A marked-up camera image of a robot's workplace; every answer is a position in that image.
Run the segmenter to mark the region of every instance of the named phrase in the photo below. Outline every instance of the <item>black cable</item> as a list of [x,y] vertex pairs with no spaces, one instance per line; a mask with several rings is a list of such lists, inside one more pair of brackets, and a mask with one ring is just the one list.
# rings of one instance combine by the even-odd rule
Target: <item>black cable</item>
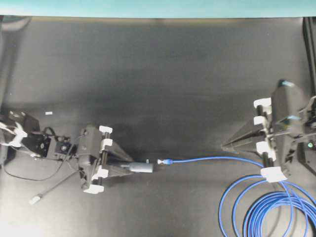
[[48,176],[48,177],[46,177],[46,178],[44,178],[44,179],[25,178],[25,177],[20,177],[20,176],[11,174],[11,173],[9,173],[9,172],[6,171],[6,169],[5,169],[5,167],[4,167],[4,162],[2,163],[2,168],[3,168],[4,172],[5,172],[7,175],[9,175],[9,176],[11,176],[11,177],[14,177],[14,178],[23,179],[23,180],[28,180],[28,181],[36,181],[36,182],[45,181],[45,180],[47,180],[47,179],[50,179],[51,177],[53,177],[55,174],[58,173],[58,171],[61,169],[61,167],[63,166],[63,164],[64,164],[65,161],[67,160],[67,158],[68,158],[68,156],[69,156],[71,150],[73,149],[73,147],[74,147],[76,141],[77,141],[78,139],[80,139],[81,137],[83,137],[83,136],[85,136],[85,135],[82,134],[82,135],[80,135],[79,137],[77,137],[77,138],[74,140],[74,143],[70,146],[70,148],[69,148],[69,150],[68,150],[68,152],[67,152],[65,158],[63,159],[63,161],[61,162],[61,164],[59,165],[59,167],[57,168],[57,170],[56,170],[53,174],[51,174],[50,176]]
[[69,139],[69,137],[66,137],[66,136],[56,135],[56,132],[54,131],[54,129],[52,127],[45,127],[43,131],[33,131],[32,133],[35,135],[44,135],[46,137],[53,137],[56,142],[58,142],[60,138],[63,138],[63,140]]

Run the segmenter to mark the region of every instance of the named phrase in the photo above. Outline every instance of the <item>white cable connector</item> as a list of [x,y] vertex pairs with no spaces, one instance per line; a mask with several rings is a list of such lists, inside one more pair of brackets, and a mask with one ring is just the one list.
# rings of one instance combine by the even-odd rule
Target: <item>white cable connector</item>
[[34,205],[35,203],[39,202],[42,198],[43,198],[43,195],[42,195],[42,194],[37,194],[36,196],[32,197],[32,198],[29,200],[29,204],[30,204],[30,205]]

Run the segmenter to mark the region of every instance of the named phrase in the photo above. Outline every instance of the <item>white plastic clip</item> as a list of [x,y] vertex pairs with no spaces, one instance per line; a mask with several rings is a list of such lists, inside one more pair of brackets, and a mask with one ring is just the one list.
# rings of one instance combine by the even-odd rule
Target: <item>white plastic clip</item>
[[107,178],[109,176],[109,171],[107,169],[102,169],[102,166],[99,165],[97,172],[92,176],[92,180],[98,178]]
[[268,157],[271,158],[273,161],[277,159],[276,152],[267,141],[257,142],[256,149],[259,154],[262,154],[264,152],[268,153]]
[[109,133],[111,134],[113,132],[113,128],[111,127],[106,127],[106,126],[99,126],[99,131],[102,133]]
[[88,194],[98,194],[104,191],[104,187],[101,185],[90,184],[90,187],[83,191]]
[[110,138],[105,138],[101,141],[101,149],[100,152],[105,150],[105,146],[112,146],[113,145],[113,140]]
[[280,166],[262,168],[260,170],[260,173],[264,178],[267,179],[269,183],[275,183],[275,182],[287,180]]
[[263,98],[263,99],[255,100],[253,102],[253,106],[255,108],[261,105],[263,107],[263,111],[266,112],[267,114],[272,113],[271,104],[272,104],[271,98]]

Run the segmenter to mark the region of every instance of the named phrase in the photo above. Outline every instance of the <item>blue cable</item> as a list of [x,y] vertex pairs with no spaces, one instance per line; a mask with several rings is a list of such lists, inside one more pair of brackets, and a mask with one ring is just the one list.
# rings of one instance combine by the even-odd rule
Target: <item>blue cable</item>
[[[238,161],[244,161],[247,163],[251,163],[254,165],[257,165],[259,167],[263,167],[262,164],[255,162],[253,160],[244,159],[244,158],[237,158],[237,157],[204,157],[204,158],[193,158],[193,159],[185,159],[185,160],[172,160],[172,159],[165,159],[165,160],[159,160],[160,163],[164,164],[174,164],[174,163],[187,163],[187,162],[194,162],[194,161],[200,161],[200,160],[212,160],[212,159],[232,159],[232,160],[238,160]],[[248,180],[248,179],[258,179],[263,178],[261,175],[249,175],[242,177],[235,182],[233,182],[223,193],[221,201],[219,203],[219,210],[218,210],[218,220],[219,225],[221,228],[221,231],[225,237],[227,237],[227,234],[225,232],[223,223],[222,223],[222,207],[224,204],[224,200],[229,193],[229,191],[235,187],[237,184]],[[237,225],[236,225],[236,208],[241,200],[241,198],[253,187],[266,183],[266,179],[257,181],[250,186],[248,186],[245,190],[243,190],[238,198],[236,199],[234,206],[233,206],[233,213],[232,213],[232,223],[233,223],[233,229],[236,234],[236,236],[240,237]],[[248,209],[247,214],[245,216],[244,222],[243,222],[243,236],[244,237],[262,237],[263,236],[263,222],[267,214],[270,210],[275,209],[277,207],[288,205],[291,207],[291,215],[290,215],[290,221],[288,224],[288,227],[283,234],[283,237],[287,236],[293,222],[293,208],[297,208],[301,210],[305,215],[305,221],[306,221],[306,227],[304,232],[304,237],[307,235],[308,232],[308,220],[310,219],[311,223],[316,227],[316,200],[304,189],[299,187],[296,184],[282,181],[279,182],[282,187],[284,188],[285,192],[273,192],[270,194],[263,195],[261,198],[259,198],[252,206]],[[302,192],[305,196],[307,196],[312,203],[308,202],[306,199],[298,196],[292,189],[290,189],[291,194],[288,190],[287,185],[293,186],[296,189],[298,189],[300,192]]]

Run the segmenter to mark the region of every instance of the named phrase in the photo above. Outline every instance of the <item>teal wall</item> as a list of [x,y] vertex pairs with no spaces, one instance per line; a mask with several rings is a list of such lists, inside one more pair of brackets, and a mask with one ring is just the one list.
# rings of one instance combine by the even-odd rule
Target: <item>teal wall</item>
[[0,0],[0,14],[114,18],[316,16],[316,0]]

